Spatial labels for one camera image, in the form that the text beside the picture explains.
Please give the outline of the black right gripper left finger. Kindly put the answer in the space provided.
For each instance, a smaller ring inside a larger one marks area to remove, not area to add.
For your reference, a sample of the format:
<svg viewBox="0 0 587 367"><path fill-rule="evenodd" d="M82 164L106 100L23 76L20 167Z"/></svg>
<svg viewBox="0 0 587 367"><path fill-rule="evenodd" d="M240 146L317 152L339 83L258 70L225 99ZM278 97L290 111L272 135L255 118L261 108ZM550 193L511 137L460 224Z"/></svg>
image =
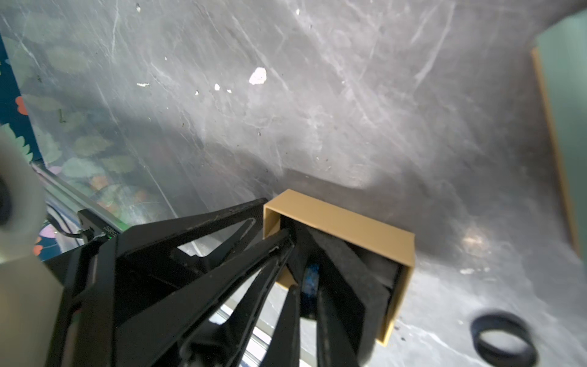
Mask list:
<svg viewBox="0 0 587 367"><path fill-rule="evenodd" d="M237 366L294 244L257 240L265 201L116 229L79 211L48 366Z"/></svg>

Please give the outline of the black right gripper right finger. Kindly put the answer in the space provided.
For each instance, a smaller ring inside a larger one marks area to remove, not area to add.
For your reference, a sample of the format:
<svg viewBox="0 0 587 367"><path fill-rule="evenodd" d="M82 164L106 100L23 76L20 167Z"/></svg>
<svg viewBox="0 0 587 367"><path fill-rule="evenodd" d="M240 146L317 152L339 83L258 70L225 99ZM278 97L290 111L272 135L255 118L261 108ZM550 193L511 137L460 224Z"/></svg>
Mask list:
<svg viewBox="0 0 587 367"><path fill-rule="evenodd" d="M292 284L287 292L278 322L262 366L298 366L301 356L301 289ZM359 366L358 357L347 336L333 301L322 289L317 295L316 364L318 366Z"/></svg>

